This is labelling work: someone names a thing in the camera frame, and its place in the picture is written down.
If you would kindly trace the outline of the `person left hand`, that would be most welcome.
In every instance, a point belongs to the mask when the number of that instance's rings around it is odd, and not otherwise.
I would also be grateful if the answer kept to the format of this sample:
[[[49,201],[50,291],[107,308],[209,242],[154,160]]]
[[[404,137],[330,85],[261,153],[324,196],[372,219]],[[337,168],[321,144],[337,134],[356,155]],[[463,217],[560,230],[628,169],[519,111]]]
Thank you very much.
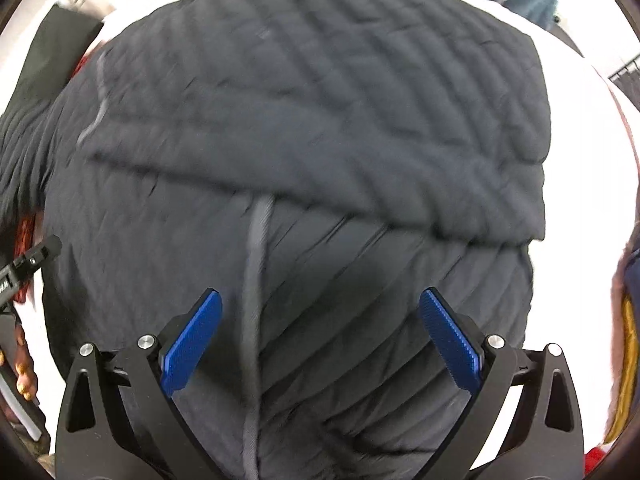
[[[12,330],[12,342],[8,343],[8,334],[4,332],[4,341],[1,344],[1,365],[9,363],[12,366],[16,390],[26,401],[32,401],[37,394],[38,378],[23,326],[14,320],[9,322],[8,326]]]

